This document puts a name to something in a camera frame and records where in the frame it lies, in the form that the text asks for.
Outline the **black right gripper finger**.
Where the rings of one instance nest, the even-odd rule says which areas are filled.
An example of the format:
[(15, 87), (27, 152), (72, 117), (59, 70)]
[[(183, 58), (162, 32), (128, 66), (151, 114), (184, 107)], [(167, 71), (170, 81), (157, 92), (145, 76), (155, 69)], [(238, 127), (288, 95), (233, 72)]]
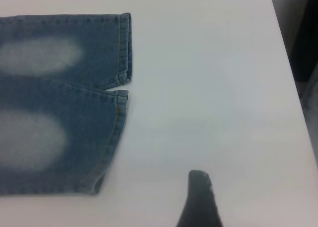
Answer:
[(188, 193), (178, 227), (222, 227), (212, 182), (201, 170), (192, 170), (188, 175)]

